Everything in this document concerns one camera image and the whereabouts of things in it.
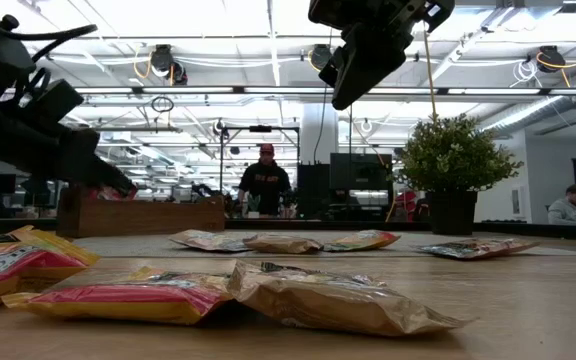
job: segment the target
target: crumpled plastic bag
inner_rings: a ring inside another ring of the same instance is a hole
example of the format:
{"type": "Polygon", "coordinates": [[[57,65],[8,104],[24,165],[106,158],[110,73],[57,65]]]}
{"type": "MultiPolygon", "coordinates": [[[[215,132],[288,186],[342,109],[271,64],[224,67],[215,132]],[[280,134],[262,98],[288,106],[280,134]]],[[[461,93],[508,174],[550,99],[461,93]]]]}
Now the crumpled plastic bag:
{"type": "Polygon", "coordinates": [[[329,252],[373,250],[388,246],[399,238],[401,236],[383,231],[364,230],[326,243],[323,250],[329,252]]]}
{"type": "Polygon", "coordinates": [[[12,231],[0,237],[0,297],[17,291],[42,291],[98,259],[56,235],[32,230],[32,226],[12,231]]]}
{"type": "Polygon", "coordinates": [[[439,314],[367,276],[272,263],[237,261],[228,291],[240,303],[287,326],[401,336],[469,322],[439,314]]]}
{"type": "Polygon", "coordinates": [[[538,246],[537,241],[522,239],[466,239],[443,244],[418,246],[420,251],[459,260],[479,260],[503,256],[538,246]]]}
{"type": "Polygon", "coordinates": [[[250,251],[244,240],[250,239],[250,234],[214,234],[201,230],[186,230],[171,235],[168,239],[181,245],[205,251],[241,252],[250,251]]]}
{"type": "Polygon", "coordinates": [[[244,240],[252,250],[275,254],[304,254],[321,249],[321,244],[312,239],[285,234],[260,234],[244,240]]]}
{"type": "Polygon", "coordinates": [[[128,278],[67,287],[44,294],[18,293],[7,307],[55,318],[103,318],[193,325],[232,300],[227,275],[141,268],[128,278]]]}

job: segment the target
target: desk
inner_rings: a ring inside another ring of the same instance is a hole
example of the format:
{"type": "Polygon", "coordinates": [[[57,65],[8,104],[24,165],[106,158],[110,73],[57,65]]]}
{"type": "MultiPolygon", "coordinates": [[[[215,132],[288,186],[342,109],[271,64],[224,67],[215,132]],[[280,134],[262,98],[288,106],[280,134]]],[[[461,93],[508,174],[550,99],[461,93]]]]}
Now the desk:
{"type": "MultiPolygon", "coordinates": [[[[556,246],[576,251],[575,244],[556,246]]],[[[252,260],[372,275],[437,311],[479,319],[447,333],[388,339],[286,328],[241,308],[221,322],[185,328],[51,321],[0,307],[0,359],[576,359],[576,256],[252,260]]],[[[141,266],[227,271],[231,265],[222,258],[103,258],[67,284],[141,266]]]]}

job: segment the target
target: man in red cap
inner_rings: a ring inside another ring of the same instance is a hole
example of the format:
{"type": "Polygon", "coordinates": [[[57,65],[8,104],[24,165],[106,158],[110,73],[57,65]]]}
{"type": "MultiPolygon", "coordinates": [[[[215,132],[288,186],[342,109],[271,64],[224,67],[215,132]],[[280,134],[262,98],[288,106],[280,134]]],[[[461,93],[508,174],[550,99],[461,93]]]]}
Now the man in red cap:
{"type": "Polygon", "coordinates": [[[259,214],[276,216],[279,214],[279,197],[290,189],[288,174],[274,160],[275,148],[272,144],[262,144],[259,149],[259,162],[250,165],[239,183],[239,203],[243,204],[246,192],[259,196],[259,214]]]}

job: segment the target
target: red cap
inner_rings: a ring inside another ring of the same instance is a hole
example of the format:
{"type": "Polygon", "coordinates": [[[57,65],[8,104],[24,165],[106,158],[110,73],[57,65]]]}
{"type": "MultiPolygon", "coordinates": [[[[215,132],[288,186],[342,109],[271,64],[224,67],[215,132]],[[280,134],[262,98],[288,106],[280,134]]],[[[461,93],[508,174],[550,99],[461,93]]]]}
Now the red cap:
{"type": "Polygon", "coordinates": [[[272,144],[261,144],[261,148],[259,149],[259,152],[269,152],[271,154],[275,153],[275,148],[274,146],[272,146],[272,144]]]}

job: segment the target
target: black shirt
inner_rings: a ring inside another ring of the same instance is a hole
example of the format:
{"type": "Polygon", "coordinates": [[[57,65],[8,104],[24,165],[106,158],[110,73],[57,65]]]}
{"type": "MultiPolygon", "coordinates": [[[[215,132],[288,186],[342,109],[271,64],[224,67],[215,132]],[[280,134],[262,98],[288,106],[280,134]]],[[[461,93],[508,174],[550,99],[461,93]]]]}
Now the black shirt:
{"type": "Polygon", "coordinates": [[[239,184],[239,190],[261,197],[258,211],[265,215],[279,214],[279,195],[289,189],[288,174],[274,161],[270,166],[262,163],[250,165],[239,184]]]}

